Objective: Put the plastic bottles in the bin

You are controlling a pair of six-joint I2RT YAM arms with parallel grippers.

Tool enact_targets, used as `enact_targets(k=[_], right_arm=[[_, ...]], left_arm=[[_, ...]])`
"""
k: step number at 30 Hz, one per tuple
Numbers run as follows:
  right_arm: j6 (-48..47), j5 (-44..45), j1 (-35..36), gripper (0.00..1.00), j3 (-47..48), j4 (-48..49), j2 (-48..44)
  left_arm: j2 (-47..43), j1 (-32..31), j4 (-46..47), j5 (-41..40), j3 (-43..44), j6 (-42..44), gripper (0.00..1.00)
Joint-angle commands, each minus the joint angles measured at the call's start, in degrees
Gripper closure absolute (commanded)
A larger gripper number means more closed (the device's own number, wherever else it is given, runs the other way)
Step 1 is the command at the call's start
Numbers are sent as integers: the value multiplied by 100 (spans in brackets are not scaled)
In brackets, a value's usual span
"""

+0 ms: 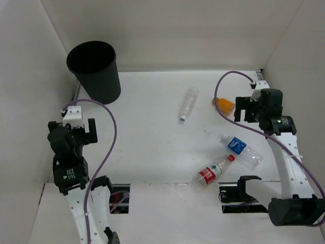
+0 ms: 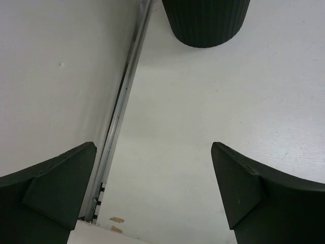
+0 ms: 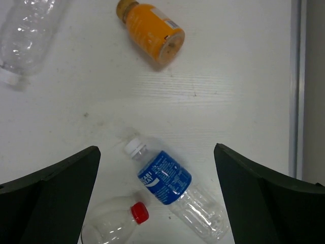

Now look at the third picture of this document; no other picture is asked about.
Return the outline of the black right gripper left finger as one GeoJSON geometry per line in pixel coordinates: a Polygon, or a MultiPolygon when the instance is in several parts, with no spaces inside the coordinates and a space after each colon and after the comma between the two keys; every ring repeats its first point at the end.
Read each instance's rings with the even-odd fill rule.
{"type": "Polygon", "coordinates": [[[90,146],[1,184],[1,243],[77,243],[100,158],[90,146]]]}

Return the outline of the red cap clear bottle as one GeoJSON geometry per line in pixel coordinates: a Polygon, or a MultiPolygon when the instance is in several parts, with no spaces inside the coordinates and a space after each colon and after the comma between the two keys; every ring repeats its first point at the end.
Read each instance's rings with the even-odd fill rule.
{"type": "Polygon", "coordinates": [[[86,214],[81,242],[126,243],[136,227],[148,219],[145,204],[130,196],[106,200],[86,214]]]}

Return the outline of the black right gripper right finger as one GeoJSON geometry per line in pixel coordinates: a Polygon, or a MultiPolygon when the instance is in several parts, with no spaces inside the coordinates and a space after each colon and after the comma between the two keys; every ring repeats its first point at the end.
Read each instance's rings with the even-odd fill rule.
{"type": "Polygon", "coordinates": [[[258,164],[224,144],[214,159],[235,243],[324,243],[324,186],[258,164]]]}

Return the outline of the blue label plastic bottle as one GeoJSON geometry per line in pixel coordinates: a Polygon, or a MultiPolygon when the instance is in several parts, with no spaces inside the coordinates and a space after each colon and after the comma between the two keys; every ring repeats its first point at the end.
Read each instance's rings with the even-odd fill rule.
{"type": "Polygon", "coordinates": [[[124,147],[144,187],[205,243],[217,243],[230,224],[225,208],[192,174],[160,148],[135,137],[124,147]]]}

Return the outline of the orange juice bottle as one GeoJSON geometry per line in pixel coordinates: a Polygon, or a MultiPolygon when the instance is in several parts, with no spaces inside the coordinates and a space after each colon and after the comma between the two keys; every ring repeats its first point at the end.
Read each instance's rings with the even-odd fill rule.
{"type": "Polygon", "coordinates": [[[170,63],[184,43],[184,30],[153,5],[121,0],[116,14],[133,41],[160,65],[170,63]]]}

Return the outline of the clear label-free plastic bottle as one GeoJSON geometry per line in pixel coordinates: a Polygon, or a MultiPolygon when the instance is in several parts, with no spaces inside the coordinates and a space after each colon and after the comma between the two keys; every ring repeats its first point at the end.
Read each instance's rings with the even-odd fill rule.
{"type": "Polygon", "coordinates": [[[69,1],[14,1],[1,27],[1,81],[16,86],[43,62],[69,1]]]}

